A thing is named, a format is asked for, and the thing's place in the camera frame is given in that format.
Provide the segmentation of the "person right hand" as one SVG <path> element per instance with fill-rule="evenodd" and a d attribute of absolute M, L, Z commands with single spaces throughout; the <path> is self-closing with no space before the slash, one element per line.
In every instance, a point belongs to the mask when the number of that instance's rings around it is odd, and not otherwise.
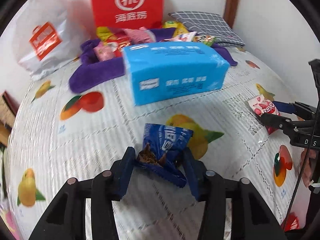
<path fill-rule="evenodd" d="M 300 155 L 300 170 L 303 170 L 302 173 L 302 181 L 305 187 L 309 187 L 310 186 L 310 181 L 313 175 L 313 171 L 310 165 L 310 160 L 315 160 L 317 158 L 318 155 L 318 151 L 315 150 L 310 150 L 309 152 L 309 156 L 306 158 L 306 162 L 304 165 L 304 169 L 302 169 L 303 163 L 304 163 L 304 159 L 306 156 L 306 152 L 307 149 L 305 148 L 303 150 L 303 152 Z"/>

